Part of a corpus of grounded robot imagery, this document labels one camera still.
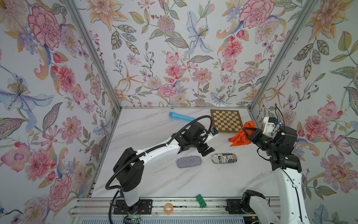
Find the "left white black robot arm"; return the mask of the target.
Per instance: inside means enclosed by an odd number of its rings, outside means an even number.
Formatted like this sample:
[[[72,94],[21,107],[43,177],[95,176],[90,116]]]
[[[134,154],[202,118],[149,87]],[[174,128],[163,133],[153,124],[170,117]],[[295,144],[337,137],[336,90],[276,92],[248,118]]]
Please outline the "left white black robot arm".
[[[214,152],[208,142],[218,134],[216,128],[207,130],[201,123],[192,121],[163,143],[138,151],[127,148],[114,165],[114,174],[106,183],[105,189],[117,189],[123,200],[125,213],[133,214],[140,208],[137,186],[141,182],[146,165],[191,148],[197,149],[199,154],[205,157]]]

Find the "purple eyeglass case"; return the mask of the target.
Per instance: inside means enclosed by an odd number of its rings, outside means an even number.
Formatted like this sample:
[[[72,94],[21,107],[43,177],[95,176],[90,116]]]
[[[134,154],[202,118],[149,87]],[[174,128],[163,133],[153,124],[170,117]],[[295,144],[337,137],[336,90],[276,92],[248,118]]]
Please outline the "purple eyeglass case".
[[[177,167],[180,169],[190,168],[190,167],[201,165],[202,159],[199,156],[186,156],[186,157],[179,158],[176,161],[176,164]]]

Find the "orange fluffy cloth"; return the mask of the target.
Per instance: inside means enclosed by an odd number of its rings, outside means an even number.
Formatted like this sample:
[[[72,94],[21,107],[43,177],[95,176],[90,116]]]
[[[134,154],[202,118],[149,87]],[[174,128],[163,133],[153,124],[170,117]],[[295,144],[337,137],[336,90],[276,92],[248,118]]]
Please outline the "orange fluffy cloth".
[[[252,127],[255,128],[255,124],[253,121],[248,121],[244,124],[243,127]],[[228,141],[231,142],[232,144],[230,145],[231,147],[238,147],[238,146],[245,146],[248,144],[243,144],[241,138],[243,136],[243,130],[240,130],[235,137],[229,138]]]

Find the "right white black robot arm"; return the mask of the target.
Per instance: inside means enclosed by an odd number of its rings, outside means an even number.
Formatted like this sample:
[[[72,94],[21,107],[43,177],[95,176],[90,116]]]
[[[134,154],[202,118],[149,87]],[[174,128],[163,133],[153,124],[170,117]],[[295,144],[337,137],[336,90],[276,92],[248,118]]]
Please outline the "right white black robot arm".
[[[267,136],[267,132],[275,126],[268,124],[261,130],[249,121],[229,142],[241,145],[253,143],[266,152],[266,160],[270,162],[277,180],[280,214],[275,214],[262,193],[249,189],[243,193],[241,200],[228,199],[226,211],[229,214],[255,215],[262,224],[308,224],[310,221],[302,193],[301,162],[292,153],[297,132],[290,127],[280,127],[274,138]]]

